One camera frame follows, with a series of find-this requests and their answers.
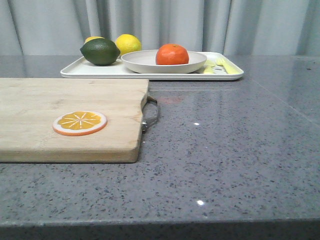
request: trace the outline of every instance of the white plate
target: white plate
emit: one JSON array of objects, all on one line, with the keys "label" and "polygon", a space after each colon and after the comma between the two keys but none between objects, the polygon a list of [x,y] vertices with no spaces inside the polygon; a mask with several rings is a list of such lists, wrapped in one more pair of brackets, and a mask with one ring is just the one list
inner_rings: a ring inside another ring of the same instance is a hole
[{"label": "white plate", "polygon": [[123,64],[139,74],[188,74],[200,69],[206,62],[207,56],[188,51],[189,63],[177,65],[157,65],[158,50],[134,51],[121,56]]},{"label": "white plate", "polygon": [[122,63],[121,59],[109,66],[97,66],[88,62],[83,56],[70,63],[60,71],[64,78],[76,79],[149,79],[156,81],[233,81],[241,78],[244,71],[218,52],[201,52],[208,60],[215,62],[223,58],[238,70],[237,74],[227,74],[223,67],[213,67],[215,74],[203,74],[204,67],[192,73],[136,73]]}]

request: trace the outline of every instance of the orange slice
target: orange slice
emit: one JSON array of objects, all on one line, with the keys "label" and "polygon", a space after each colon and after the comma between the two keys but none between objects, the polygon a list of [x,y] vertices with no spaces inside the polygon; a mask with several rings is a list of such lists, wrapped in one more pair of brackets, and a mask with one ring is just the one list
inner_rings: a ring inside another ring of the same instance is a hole
[{"label": "orange slice", "polygon": [[107,125],[107,118],[97,111],[74,111],[58,117],[53,130],[65,136],[83,136],[100,131]]}]

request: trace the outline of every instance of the white tray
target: white tray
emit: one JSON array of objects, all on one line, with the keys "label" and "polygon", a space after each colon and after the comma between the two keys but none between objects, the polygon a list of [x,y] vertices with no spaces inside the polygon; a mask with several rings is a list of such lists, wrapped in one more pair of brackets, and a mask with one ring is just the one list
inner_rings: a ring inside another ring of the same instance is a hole
[{"label": "white tray", "polygon": [[228,63],[236,68],[238,74],[227,74],[222,66],[213,67],[214,74],[203,74],[203,68],[192,73],[136,73],[126,68],[120,59],[110,66],[96,66],[88,62],[84,57],[79,58],[60,71],[64,78],[101,78],[101,79],[149,79],[149,80],[192,80],[192,81],[230,81],[242,77],[244,71],[217,52],[201,52],[213,62],[218,58],[224,58]]}]

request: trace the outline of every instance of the white bowl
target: white bowl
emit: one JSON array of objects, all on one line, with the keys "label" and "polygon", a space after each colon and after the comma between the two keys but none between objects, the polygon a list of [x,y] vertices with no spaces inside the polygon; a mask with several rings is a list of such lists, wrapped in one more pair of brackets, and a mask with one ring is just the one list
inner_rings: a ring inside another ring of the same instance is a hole
[{"label": "white bowl", "polygon": [[188,74],[201,68],[207,60],[207,56],[202,53],[187,51],[188,64],[157,65],[157,51],[134,51],[122,55],[121,60],[128,69],[140,74]]}]

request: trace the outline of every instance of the orange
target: orange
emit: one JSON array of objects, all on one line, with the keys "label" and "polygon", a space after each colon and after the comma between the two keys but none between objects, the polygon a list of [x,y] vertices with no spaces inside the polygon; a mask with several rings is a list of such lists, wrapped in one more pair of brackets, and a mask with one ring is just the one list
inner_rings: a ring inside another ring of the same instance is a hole
[{"label": "orange", "polygon": [[75,111],[58,117],[53,122],[53,130],[61,135],[82,136],[103,129],[107,118],[97,111]]},{"label": "orange", "polygon": [[157,65],[188,64],[189,55],[183,46],[169,43],[159,48],[155,62]]}]

